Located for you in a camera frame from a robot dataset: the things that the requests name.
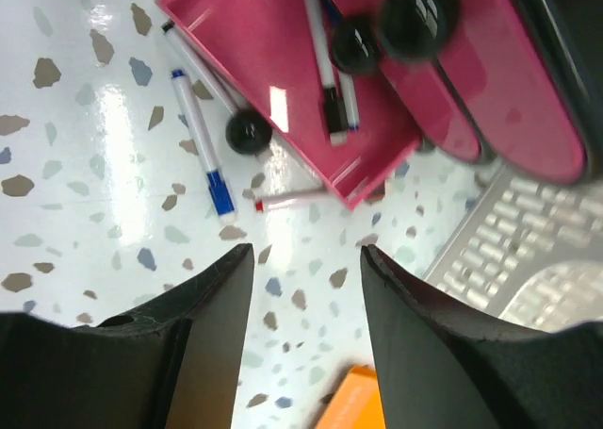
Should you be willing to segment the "orange clip folder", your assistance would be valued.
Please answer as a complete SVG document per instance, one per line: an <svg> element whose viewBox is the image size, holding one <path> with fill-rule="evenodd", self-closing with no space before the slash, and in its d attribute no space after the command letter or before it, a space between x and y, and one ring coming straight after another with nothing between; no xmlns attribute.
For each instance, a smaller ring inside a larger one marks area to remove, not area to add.
<svg viewBox="0 0 603 429"><path fill-rule="evenodd" d="M364 366L353 366L337 389L316 428L385 429L377 374Z"/></svg>

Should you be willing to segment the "blue whiteboard marker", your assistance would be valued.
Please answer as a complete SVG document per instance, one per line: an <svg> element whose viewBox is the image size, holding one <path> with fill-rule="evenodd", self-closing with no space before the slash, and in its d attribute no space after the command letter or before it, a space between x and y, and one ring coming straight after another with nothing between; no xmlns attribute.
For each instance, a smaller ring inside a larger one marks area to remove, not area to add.
<svg viewBox="0 0 603 429"><path fill-rule="evenodd" d="M203 114L196 102L190 79L180 68L172 69L170 74L179 107L187 121L188 131L198 151L213 207L224 224L233 224L236 221L234 201L222 176L218 157Z"/></svg>
<svg viewBox="0 0 603 429"><path fill-rule="evenodd" d="M339 88L343 98L346 120L349 130L357 132L360 125L360 115L353 78L339 69L335 63L335 32L342 25L343 16L332 0L321 0L328 18L331 38L329 39L331 61L337 69Z"/></svg>

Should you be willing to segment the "red capped whiteboard marker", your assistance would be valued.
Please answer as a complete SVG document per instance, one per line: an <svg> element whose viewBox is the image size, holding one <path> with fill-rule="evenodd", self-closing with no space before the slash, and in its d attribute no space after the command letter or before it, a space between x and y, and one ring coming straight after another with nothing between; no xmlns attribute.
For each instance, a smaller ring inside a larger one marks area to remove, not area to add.
<svg viewBox="0 0 603 429"><path fill-rule="evenodd" d="M330 193L325 189L292 191L260 197L254 201L254 208L256 212L265 213L271 210L297 206L299 204L314 201L317 198L329 196Z"/></svg>

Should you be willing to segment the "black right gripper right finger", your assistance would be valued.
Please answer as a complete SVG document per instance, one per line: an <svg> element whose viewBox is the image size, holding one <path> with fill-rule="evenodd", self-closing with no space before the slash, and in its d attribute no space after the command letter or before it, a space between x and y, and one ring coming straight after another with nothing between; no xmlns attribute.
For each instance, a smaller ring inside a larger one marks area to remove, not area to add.
<svg viewBox="0 0 603 429"><path fill-rule="evenodd" d="M600 322L533 330L450 297L373 245L360 265L387 427L601 426Z"/></svg>

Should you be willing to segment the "pink top drawer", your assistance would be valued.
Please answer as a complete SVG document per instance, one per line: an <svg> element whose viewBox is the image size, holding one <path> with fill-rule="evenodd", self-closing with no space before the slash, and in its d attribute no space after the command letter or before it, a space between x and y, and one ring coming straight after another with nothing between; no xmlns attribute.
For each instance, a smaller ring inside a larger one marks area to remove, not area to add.
<svg viewBox="0 0 603 429"><path fill-rule="evenodd" d="M547 182L579 182L585 140L512 1L464 0L461 41L445 70L493 155Z"/></svg>

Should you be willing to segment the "black round drawer knob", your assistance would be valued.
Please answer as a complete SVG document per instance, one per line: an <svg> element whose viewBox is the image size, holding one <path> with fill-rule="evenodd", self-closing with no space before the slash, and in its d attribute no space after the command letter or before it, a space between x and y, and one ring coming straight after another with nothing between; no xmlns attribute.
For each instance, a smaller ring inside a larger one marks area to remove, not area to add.
<svg viewBox="0 0 603 429"><path fill-rule="evenodd" d="M449 43L461 17L461 0L384 0L376 35L399 62L433 61Z"/></svg>

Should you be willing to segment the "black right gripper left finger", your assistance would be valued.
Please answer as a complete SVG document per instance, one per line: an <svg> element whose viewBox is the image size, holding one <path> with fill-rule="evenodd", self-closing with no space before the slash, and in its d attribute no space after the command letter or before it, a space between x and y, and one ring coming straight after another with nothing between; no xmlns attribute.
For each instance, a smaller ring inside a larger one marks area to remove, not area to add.
<svg viewBox="0 0 603 429"><path fill-rule="evenodd" d="M253 248L95 327L1 317L5 428L227 428L253 291Z"/></svg>

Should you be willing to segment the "white plastic file organizer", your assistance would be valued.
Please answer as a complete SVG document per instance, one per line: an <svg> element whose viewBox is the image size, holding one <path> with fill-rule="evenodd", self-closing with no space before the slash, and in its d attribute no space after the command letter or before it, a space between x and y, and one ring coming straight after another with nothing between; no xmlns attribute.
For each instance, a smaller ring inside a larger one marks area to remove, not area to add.
<svg viewBox="0 0 603 429"><path fill-rule="evenodd" d="M425 280L547 332L602 319L602 184L560 188L501 169Z"/></svg>

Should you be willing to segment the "black whiteboard marker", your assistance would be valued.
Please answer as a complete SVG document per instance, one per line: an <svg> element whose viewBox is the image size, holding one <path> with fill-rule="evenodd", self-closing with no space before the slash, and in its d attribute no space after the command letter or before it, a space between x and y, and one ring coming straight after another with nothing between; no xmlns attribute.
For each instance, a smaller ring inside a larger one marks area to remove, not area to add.
<svg viewBox="0 0 603 429"><path fill-rule="evenodd" d="M236 101L235 97L226 89L226 86L222 83L222 81L201 59L197 52L184 38L184 35L179 32L179 29L175 26L173 21L165 22L161 26L161 30L164 38L171 46L173 52L184 61L184 64L187 65L188 68L193 72L193 75L204 84L208 92L223 104L226 111L229 113L228 121L241 109L252 108L256 110L253 107L243 106ZM271 156L272 152L269 144L269 149L264 153L249 157L255 157L258 160L266 161L271 158Z"/></svg>
<svg viewBox="0 0 603 429"><path fill-rule="evenodd" d="M332 146L347 141L348 123L345 107L337 89L334 70L329 56L327 34L324 27L320 0L303 0L322 87L322 110Z"/></svg>

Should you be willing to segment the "black drawer cabinet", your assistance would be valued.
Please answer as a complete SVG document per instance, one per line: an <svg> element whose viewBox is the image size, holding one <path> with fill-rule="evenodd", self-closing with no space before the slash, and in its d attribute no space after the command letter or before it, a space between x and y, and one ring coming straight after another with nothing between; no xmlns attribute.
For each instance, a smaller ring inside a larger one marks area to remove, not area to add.
<svg viewBox="0 0 603 429"><path fill-rule="evenodd" d="M602 161L602 0L511 0L586 143L588 173Z"/></svg>

